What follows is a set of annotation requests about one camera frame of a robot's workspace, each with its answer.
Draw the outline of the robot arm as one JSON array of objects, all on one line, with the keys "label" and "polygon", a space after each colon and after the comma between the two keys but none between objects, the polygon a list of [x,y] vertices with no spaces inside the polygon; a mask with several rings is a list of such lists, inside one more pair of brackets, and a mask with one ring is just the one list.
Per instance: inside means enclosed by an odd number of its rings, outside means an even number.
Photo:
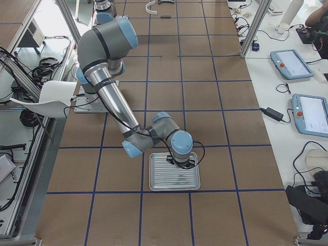
[{"label": "robot arm", "polygon": [[115,1],[95,0],[96,23],[99,25],[114,20],[117,16]]},{"label": "robot arm", "polygon": [[77,46],[78,62],[82,73],[106,110],[114,117],[124,141],[122,146],[135,158],[159,142],[169,150],[167,161],[182,169],[192,169],[197,162],[190,158],[194,140],[180,129],[167,112],[159,112],[152,125],[141,128],[130,106],[121,93],[110,70],[110,62],[120,60],[138,46],[138,38],[131,22],[118,17],[98,25],[83,34]]}]

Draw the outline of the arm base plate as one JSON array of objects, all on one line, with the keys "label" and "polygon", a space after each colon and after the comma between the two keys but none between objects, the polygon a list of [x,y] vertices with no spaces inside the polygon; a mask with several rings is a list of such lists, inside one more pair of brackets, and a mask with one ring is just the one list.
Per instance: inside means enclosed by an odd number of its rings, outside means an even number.
[{"label": "arm base plate", "polygon": [[90,84],[80,84],[79,92],[84,94],[77,98],[75,113],[105,113],[108,108],[104,106],[97,94],[91,94],[92,86]]}]

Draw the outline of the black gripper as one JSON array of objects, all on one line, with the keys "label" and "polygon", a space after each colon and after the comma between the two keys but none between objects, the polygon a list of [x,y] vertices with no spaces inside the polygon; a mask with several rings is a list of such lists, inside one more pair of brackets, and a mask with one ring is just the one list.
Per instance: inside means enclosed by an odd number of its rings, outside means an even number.
[{"label": "black gripper", "polygon": [[181,162],[175,159],[172,155],[168,155],[166,157],[166,161],[172,165],[177,166],[178,168],[185,169],[185,170],[190,170],[196,167],[196,162],[192,159],[188,159]]}]

